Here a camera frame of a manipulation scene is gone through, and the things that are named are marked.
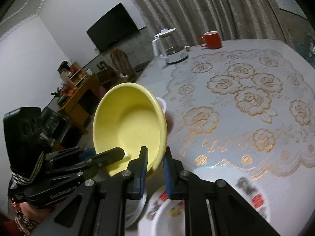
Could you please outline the person left hand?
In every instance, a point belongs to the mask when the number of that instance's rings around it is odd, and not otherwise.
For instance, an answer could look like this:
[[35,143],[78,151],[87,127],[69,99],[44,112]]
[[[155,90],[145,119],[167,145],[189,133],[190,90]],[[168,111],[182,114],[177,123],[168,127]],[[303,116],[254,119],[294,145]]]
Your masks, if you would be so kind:
[[51,211],[49,209],[37,209],[27,202],[22,202],[19,204],[19,206],[23,214],[29,219],[44,219],[51,214]]

